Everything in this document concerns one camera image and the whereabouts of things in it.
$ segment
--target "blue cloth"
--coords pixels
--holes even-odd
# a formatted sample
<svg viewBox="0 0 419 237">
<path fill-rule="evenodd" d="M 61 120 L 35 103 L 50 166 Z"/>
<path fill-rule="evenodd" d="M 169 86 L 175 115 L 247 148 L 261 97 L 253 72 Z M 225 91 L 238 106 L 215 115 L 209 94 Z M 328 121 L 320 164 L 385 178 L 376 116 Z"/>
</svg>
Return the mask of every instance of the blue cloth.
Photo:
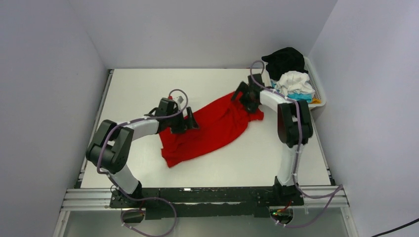
<svg viewBox="0 0 419 237">
<path fill-rule="evenodd" d="M 271 80 L 271 85 L 273 88 L 275 88 L 275 81 Z M 298 94 L 298 93 L 292 93 L 288 94 L 288 97 L 295 100 L 306 100 L 307 103 L 313 102 L 313 98 L 311 98 L 311 94 L 305 95 L 305 94 Z"/>
</svg>

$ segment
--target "black cloth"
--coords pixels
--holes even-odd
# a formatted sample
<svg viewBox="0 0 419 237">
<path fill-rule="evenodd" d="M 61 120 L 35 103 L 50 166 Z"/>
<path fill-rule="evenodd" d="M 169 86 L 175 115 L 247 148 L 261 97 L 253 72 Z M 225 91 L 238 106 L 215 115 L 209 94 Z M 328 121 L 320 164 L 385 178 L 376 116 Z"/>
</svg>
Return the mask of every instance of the black cloth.
<svg viewBox="0 0 419 237">
<path fill-rule="evenodd" d="M 304 69 L 304 57 L 293 47 L 286 47 L 268 56 L 263 56 L 262 60 L 268 63 L 266 70 L 272 80 L 279 80 L 282 74 L 289 71 L 308 72 Z"/>
</svg>

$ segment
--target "white cloth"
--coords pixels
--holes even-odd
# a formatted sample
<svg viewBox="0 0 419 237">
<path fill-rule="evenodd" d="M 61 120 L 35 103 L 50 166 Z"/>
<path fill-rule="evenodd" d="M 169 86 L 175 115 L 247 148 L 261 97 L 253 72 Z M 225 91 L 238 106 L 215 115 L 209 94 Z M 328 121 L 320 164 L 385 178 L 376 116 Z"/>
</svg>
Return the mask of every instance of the white cloth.
<svg viewBox="0 0 419 237">
<path fill-rule="evenodd" d="M 275 83 L 275 89 L 287 96 L 290 93 L 311 94 L 314 96 L 315 90 L 308 83 L 310 77 L 307 73 L 289 71 L 282 74 L 279 81 Z"/>
</svg>

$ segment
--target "red cloth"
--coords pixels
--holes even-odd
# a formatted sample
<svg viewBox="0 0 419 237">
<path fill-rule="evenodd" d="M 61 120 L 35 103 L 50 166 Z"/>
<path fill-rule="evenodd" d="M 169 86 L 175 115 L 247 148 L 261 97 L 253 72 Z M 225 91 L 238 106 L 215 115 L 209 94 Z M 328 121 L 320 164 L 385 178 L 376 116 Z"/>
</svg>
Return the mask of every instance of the red cloth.
<svg viewBox="0 0 419 237">
<path fill-rule="evenodd" d="M 215 151 L 238 138 L 252 120 L 262 120 L 259 109 L 249 114 L 238 99 L 225 95 L 194 112 L 200 129 L 183 134 L 171 134 L 170 129 L 159 133 L 163 143 L 162 156 L 169 167 Z"/>
</svg>

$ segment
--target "white table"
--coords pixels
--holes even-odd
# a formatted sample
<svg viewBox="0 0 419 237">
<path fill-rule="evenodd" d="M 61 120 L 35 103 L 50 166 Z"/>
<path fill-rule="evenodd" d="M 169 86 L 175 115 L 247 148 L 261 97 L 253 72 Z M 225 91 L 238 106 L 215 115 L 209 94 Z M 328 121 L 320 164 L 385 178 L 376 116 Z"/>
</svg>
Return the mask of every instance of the white table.
<svg viewBox="0 0 419 237">
<path fill-rule="evenodd" d="M 189 106 L 197 111 L 236 90 L 248 75 L 248 69 L 116 69 L 99 121 L 139 118 L 174 88 L 183 89 L 190 98 Z M 268 84 L 267 74 L 263 79 Z M 160 138 L 152 135 L 132 143 L 128 165 L 147 188 L 271 186 L 283 146 L 277 135 L 276 114 L 264 106 L 260 108 L 264 120 L 250 122 L 237 140 L 217 151 L 168 168 L 161 156 Z M 304 148 L 298 179 L 300 185 L 330 185 L 315 133 Z M 111 182 L 88 162 L 81 187 L 109 188 Z"/>
</svg>

